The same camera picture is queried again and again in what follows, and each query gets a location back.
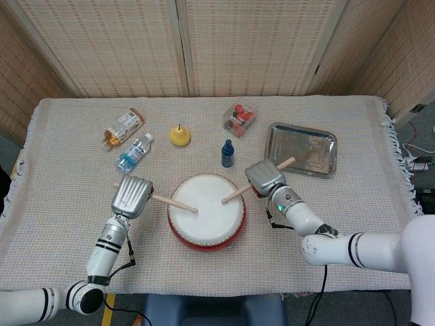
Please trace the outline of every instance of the bottle label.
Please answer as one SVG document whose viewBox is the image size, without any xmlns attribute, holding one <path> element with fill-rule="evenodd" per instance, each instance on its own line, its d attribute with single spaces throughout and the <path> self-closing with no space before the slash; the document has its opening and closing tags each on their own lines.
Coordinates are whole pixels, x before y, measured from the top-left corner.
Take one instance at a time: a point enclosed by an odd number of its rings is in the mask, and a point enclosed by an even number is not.
<svg viewBox="0 0 435 326">
<path fill-rule="evenodd" d="M 138 161 L 141 159 L 143 155 L 145 155 L 145 150 L 142 146 L 136 146 L 132 144 L 126 151 L 128 153 L 127 155 L 129 158 L 131 158 L 135 163 L 138 163 Z"/>
<path fill-rule="evenodd" d="M 123 143 L 140 126 L 142 126 L 140 117 L 134 112 L 129 111 L 116 120 L 115 124 L 111 128 L 108 128 L 108 131 Z"/>
</svg>

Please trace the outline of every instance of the plastic container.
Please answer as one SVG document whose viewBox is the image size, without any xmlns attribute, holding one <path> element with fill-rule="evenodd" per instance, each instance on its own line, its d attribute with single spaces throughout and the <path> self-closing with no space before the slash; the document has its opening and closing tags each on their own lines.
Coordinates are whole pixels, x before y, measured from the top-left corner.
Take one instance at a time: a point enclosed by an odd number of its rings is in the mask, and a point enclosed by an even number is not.
<svg viewBox="0 0 435 326">
<path fill-rule="evenodd" d="M 120 155 L 116 161 L 116 168 L 123 173 L 129 173 L 134 169 L 140 159 L 150 151 L 153 140 L 151 134 L 136 139 L 131 146 Z"/>
<path fill-rule="evenodd" d="M 242 137 L 246 129 L 256 118 L 256 106 L 245 98 L 238 98 L 236 103 L 224 113 L 224 128 Z"/>
<path fill-rule="evenodd" d="M 227 139 L 225 145 L 222 147 L 222 166 L 229 168 L 234 163 L 234 147 L 231 140 Z"/>
<path fill-rule="evenodd" d="M 128 112 L 121 115 L 112 127 L 104 132 L 101 146 L 106 151 L 109 151 L 113 147 L 121 145 L 144 123 L 145 119 L 143 116 L 136 109 L 131 108 Z"/>
</svg>

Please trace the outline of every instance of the bottle cap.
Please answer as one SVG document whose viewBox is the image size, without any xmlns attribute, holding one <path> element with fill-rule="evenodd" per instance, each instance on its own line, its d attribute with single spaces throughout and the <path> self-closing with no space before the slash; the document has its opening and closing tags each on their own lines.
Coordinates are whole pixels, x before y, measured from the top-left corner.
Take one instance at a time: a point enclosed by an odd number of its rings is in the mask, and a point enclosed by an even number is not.
<svg viewBox="0 0 435 326">
<path fill-rule="evenodd" d="M 109 145 L 109 143 L 108 143 L 105 139 L 103 139 L 103 140 L 100 142 L 100 145 L 101 145 L 101 147 L 104 148 L 106 151 L 109 151 L 109 150 L 111 149 L 111 146 Z"/>
<path fill-rule="evenodd" d="M 150 143 L 151 143 L 152 140 L 154 139 L 154 137 L 152 136 L 152 134 L 150 134 L 150 133 L 148 133 L 148 132 L 145 134 L 145 137 L 148 138 L 148 140 L 150 141 Z"/>
</svg>

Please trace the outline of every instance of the plastic bottle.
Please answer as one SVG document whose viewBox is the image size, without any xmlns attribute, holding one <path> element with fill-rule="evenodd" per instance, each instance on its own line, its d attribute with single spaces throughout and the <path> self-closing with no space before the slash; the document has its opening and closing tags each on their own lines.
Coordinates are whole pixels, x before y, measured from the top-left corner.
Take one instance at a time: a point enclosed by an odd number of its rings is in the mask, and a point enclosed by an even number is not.
<svg viewBox="0 0 435 326">
<path fill-rule="evenodd" d="M 131 108 L 128 112 L 121 115 L 111 128 L 108 128 L 104 132 L 101 146 L 106 151 L 109 151 L 113 147 L 121 145 L 144 123 L 145 119 L 143 116 L 136 109 Z"/>
<path fill-rule="evenodd" d="M 133 144 L 120 155 L 116 161 L 116 168 L 123 173 L 129 173 L 136 167 L 138 161 L 150 151 L 153 139 L 151 134 L 146 134 L 136 139 Z"/>
<path fill-rule="evenodd" d="M 231 140 L 227 139 L 225 145 L 222 147 L 222 166 L 229 168 L 234 162 L 234 147 L 231 144 Z"/>
</svg>

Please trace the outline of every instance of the water bottle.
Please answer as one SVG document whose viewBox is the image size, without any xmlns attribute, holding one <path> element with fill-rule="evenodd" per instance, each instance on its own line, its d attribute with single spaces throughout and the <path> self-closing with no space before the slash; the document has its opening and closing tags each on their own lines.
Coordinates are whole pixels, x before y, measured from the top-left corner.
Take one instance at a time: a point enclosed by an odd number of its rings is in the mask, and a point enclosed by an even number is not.
<svg viewBox="0 0 435 326">
<path fill-rule="evenodd" d="M 123 173 L 129 173 L 134 169 L 138 161 L 151 149 L 151 142 L 153 140 L 151 134 L 136 139 L 131 146 L 120 155 L 116 161 L 116 167 Z"/>
<path fill-rule="evenodd" d="M 227 139 L 225 145 L 222 148 L 222 166 L 229 168 L 234 162 L 234 147 L 231 144 L 231 140 Z"/>
</svg>

